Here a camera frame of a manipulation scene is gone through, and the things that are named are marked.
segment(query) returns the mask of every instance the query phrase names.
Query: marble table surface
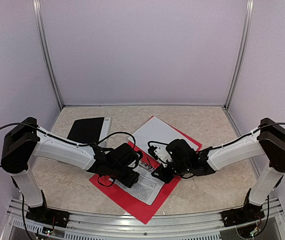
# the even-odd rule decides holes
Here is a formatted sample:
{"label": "marble table surface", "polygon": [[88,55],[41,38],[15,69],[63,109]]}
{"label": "marble table surface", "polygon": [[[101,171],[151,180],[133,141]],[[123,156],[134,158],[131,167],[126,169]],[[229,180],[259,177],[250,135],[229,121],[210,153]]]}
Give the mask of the marble table surface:
{"label": "marble table surface", "polygon": [[[151,116],[191,136],[202,143],[202,148],[236,138],[220,107],[196,106],[65,107],[51,131],[66,138],[77,119],[112,117],[110,133],[133,133]],[[115,135],[108,140],[107,146],[116,148],[124,142],[127,142],[127,136]],[[89,182],[92,173],[43,157],[38,157],[32,172],[50,207],[87,213],[126,214]],[[188,214],[240,206],[255,182],[248,160],[234,163],[212,175],[182,179],[156,214]]]}

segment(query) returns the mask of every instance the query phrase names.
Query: white wall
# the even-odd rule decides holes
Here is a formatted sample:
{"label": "white wall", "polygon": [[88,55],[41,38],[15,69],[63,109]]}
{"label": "white wall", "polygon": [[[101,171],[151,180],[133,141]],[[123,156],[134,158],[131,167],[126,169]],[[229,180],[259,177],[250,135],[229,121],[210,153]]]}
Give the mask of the white wall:
{"label": "white wall", "polygon": [[[0,126],[33,116],[41,126],[50,128],[58,113],[33,2],[0,0]],[[0,158],[8,130],[0,132]],[[0,169],[0,225],[17,193],[9,174]]]}
{"label": "white wall", "polygon": [[43,0],[66,105],[223,105],[246,0]]}
{"label": "white wall", "polygon": [[[285,122],[285,0],[255,1],[231,115],[245,133],[269,117]],[[257,158],[262,170],[266,158]],[[285,176],[276,195],[285,213]]]}

